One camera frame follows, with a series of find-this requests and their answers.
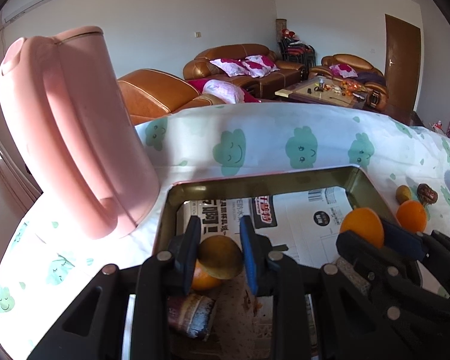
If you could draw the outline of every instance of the orange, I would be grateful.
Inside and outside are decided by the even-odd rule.
[[[350,211],[343,219],[340,233],[351,230],[361,238],[371,243],[377,249],[383,246],[385,234],[382,221],[370,208],[356,208]]]
[[[423,232],[427,226],[427,213],[420,202],[407,200],[400,204],[397,219],[404,229],[411,233]]]
[[[202,269],[202,264],[197,260],[193,271],[192,289],[195,291],[205,291],[221,285],[222,280],[211,277]]]

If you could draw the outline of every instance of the leather armchair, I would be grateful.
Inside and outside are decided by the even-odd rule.
[[[381,77],[383,77],[383,73],[374,67],[370,62],[366,61],[363,58],[360,58],[356,55],[351,54],[335,54],[328,55],[322,58],[322,65],[312,67],[308,73],[308,79],[312,79],[316,76],[324,76],[329,79],[340,79],[341,77],[334,77],[332,71],[329,66],[337,65],[337,64],[347,64],[353,67],[356,72],[369,72],[375,73]],[[377,84],[375,82],[366,82],[364,84],[365,88],[368,91],[367,104],[371,107],[376,108],[377,110],[383,110],[388,102],[388,89],[387,87]],[[378,93],[377,97],[378,102],[376,104],[371,104],[371,98],[373,98],[372,93],[376,91]]]
[[[133,125],[174,114],[186,108],[224,104],[211,94],[200,94],[186,81],[154,69],[140,69],[118,79]]]
[[[279,71],[270,73],[262,78],[251,78],[249,76],[229,77],[225,72],[210,61],[218,58],[245,59],[248,56],[264,55],[275,61]],[[205,50],[198,54],[195,59],[188,62],[183,68],[183,77],[186,80],[210,78],[228,81],[234,85],[249,91],[255,97],[272,99],[275,91],[289,85],[299,83],[303,79],[305,65],[297,62],[278,61],[276,54],[262,44],[230,44]]]

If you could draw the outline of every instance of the silver bolt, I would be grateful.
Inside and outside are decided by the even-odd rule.
[[[400,318],[400,309],[396,306],[389,307],[387,310],[387,317],[392,321],[396,321]]]
[[[168,250],[162,250],[157,254],[158,261],[168,261],[172,258],[172,254]]]
[[[117,266],[115,264],[107,264],[102,268],[104,275],[112,275],[116,272]]]
[[[268,258],[272,261],[280,261],[283,257],[283,253],[278,250],[273,250],[268,253]]]
[[[323,271],[330,276],[336,275],[338,273],[338,268],[335,264],[325,264]]]
[[[388,274],[389,274],[390,276],[393,276],[393,277],[395,277],[395,276],[398,275],[398,269],[395,268],[394,266],[389,266],[389,267],[387,268],[387,272],[388,272]]]

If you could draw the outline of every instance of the metal tray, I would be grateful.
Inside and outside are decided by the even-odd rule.
[[[165,250],[177,235],[177,212],[188,200],[237,199],[278,195],[339,186],[346,190],[353,208],[370,207],[380,217],[397,223],[387,203],[377,192],[366,173],[357,166],[310,169],[235,178],[208,179],[175,184],[166,197],[154,243],[154,254]]]

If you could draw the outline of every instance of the black circular logo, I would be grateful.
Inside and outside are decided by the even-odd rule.
[[[330,223],[330,216],[325,211],[317,211],[313,214],[313,220],[318,226],[327,226]]]

